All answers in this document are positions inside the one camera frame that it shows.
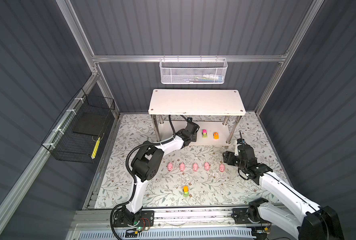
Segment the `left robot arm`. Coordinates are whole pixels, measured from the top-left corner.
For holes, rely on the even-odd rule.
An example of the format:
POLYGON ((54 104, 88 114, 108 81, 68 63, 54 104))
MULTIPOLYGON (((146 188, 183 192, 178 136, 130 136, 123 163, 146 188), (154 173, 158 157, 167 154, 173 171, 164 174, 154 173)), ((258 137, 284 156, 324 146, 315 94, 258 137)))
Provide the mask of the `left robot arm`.
POLYGON ((186 121, 186 127, 175 131, 172 120, 169 120, 172 136, 162 142, 145 141, 130 151, 125 160, 126 170, 133 179, 129 199, 124 209, 132 215, 142 209, 143 196, 148 182, 157 174, 163 157, 187 147, 197 139, 200 126, 186 121))

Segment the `green orange mixer toy truck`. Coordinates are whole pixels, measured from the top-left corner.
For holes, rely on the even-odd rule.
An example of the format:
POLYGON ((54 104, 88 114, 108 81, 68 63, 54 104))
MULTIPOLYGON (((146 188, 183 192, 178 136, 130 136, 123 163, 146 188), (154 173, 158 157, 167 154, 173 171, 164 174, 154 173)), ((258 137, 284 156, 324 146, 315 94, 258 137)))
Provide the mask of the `green orange mixer toy truck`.
POLYGON ((190 196, 189 187, 188 186, 184 186, 183 187, 183 194, 184 194, 184 197, 189 197, 190 196))

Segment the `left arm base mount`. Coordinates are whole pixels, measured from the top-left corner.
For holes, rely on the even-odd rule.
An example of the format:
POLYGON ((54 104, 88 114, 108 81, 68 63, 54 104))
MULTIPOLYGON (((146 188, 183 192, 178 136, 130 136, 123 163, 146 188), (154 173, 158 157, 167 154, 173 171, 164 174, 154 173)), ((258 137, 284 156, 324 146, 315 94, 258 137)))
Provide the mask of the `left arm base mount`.
POLYGON ((113 216, 113 226, 124 227, 152 227, 154 225, 155 211, 141 210, 135 214, 128 210, 118 210, 113 216))

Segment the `green pink mixer toy truck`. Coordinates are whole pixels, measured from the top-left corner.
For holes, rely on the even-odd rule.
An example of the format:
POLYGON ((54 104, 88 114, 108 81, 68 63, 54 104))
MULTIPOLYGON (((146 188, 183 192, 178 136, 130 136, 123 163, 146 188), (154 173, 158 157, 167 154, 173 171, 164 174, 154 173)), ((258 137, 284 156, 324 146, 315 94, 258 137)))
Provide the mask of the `green pink mixer toy truck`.
POLYGON ((202 137, 203 137, 203 138, 207 138, 207 137, 208 137, 208 132, 207 132, 207 130, 205 130, 205 129, 202 130, 202 137))

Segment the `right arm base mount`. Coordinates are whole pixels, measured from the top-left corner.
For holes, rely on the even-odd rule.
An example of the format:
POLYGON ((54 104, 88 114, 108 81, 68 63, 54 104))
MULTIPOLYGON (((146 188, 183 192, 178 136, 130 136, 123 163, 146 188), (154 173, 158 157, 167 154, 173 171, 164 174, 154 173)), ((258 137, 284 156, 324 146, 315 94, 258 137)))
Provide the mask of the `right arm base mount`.
POLYGON ((247 208, 233 208, 231 217, 236 224, 270 224, 262 219, 258 212, 247 208))

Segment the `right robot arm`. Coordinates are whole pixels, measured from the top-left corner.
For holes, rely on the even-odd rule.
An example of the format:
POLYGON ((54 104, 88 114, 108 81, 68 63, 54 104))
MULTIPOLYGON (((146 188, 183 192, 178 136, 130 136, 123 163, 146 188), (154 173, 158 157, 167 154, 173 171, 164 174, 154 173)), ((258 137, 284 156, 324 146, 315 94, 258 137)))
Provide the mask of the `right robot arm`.
POLYGON ((284 182, 270 167, 259 163, 254 149, 238 140, 234 152, 223 153, 223 162, 238 168, 239 176, 267 190, 288 209, 267 199, 249 202, 245 216, 252 223, 270 222, 298 240, 342 240, 344 234, 336 211, 309 200, 284 182))

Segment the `orange toy bulldozer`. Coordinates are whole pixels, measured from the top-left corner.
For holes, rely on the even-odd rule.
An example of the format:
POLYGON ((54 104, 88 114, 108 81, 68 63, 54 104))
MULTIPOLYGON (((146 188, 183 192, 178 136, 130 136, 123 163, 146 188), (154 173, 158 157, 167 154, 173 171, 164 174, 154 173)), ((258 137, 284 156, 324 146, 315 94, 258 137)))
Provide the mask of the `orange toy bulldozer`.
POLYGON ((218 132, 214 132, 213 136, 215 140, 218 140, 220 138, 218 132))

